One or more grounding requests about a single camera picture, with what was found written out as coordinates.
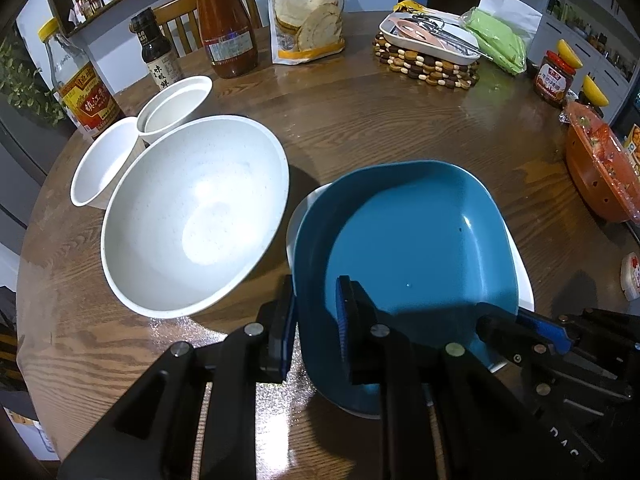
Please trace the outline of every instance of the wooden bead trivet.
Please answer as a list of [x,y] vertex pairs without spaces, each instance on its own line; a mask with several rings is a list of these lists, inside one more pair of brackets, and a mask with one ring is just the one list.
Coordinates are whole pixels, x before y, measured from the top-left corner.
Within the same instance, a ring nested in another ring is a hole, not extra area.
[[413,50],[403,50],[390,44],[384,36],[378,35],[373,41],[373,51],[392,72],[399,72],[411,79],[426,81],[432,86],[462,88],[468,90],[478,80],[479,63],[468,66],[456,65],[444,59],[437,59]]

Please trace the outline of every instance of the metal screw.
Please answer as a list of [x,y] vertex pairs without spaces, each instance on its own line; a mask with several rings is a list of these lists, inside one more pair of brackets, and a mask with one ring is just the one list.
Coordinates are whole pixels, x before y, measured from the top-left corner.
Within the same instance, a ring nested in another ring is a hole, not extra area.
[[387,325],[383,325],[382,323],[376,323],[375,325],[372,325],[369,331],[371,332],[371,335],[373,337],[386,337],[391,333],[389,327]]
[[169,350],[175,357],[180,357],[181,355],[185,355],[191,349],[191,345],[186,341],[178,341],[171,345]]
[[264,327],[260,323],[253,322],[244,326],[244,333],[249,337],[260,335],[262,332],[264,332]]
[[540,383],[536,386],[536,393],[543,397],[548,396],[551,393],[551,386],[546,383]]
[[449,343],[444,347],[444,350],[451,357],[460,357],[465,354],[465,347],[460,343]]

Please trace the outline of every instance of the yellow cap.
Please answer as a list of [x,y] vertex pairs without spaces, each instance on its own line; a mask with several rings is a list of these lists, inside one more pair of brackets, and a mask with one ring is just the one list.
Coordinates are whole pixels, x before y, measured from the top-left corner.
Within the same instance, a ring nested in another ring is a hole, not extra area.
[[40,30],[38,31],[38,37],[42,43],[54,32],[56,32],[60,26],[58,25],[58,20],[56,18],[51,18],[47,23],[45,23]]

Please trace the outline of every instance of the green package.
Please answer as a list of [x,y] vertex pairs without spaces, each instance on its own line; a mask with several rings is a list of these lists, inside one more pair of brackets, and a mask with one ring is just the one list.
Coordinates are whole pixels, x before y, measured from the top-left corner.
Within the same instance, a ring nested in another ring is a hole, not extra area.
[[480,50],[494,58],[494,63],[511,75],[526,69],[527,50],[522,39],[486,12],[474,7],[461,16],[463,27],[478,40]]

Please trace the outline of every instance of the cabinet handle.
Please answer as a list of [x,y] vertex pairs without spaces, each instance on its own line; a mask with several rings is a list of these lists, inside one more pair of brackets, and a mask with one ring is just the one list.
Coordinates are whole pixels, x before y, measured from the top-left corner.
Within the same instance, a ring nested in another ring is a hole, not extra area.
[[605,73],[605,74],[607,74],[607,75],[611,78],[611,80],[616,84],[616,86],[620,86],[620,85],[618,84],[618,82],[617,82],[615,79],[613,79],[613,76],[612,76],[609,72],[607,72],[607,71],[605,70],[605,71],[604,71],[604,73]]
[[589,54],[586,50],[584,50],[580,45],[578,45],[577,43],[574,43],[576,48],[579,48],[586,57],[591,57],[591,54]]
[[551,25],[551,23],[546,22],[546,24],[551,27],[554,31],[556,31],[558,34],[562,34],[562,32],[560,30],[558,30],[557,28],[555,28],[553,25]]

